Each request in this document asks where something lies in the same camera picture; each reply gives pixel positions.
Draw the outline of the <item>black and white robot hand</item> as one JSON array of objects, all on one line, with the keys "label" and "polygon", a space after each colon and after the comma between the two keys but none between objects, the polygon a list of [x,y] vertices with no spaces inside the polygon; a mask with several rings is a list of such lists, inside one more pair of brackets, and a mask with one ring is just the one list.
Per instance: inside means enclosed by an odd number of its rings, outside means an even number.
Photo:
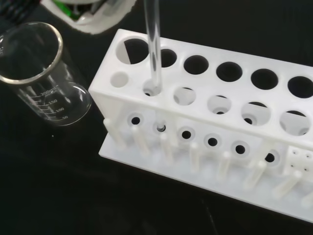
[{"label": "black and white robot hand", "polygon": [[41,5],[71,28],[94,35],[118,24],[135,4],[135,0],[2,0],[0,17],[20,24]]}]

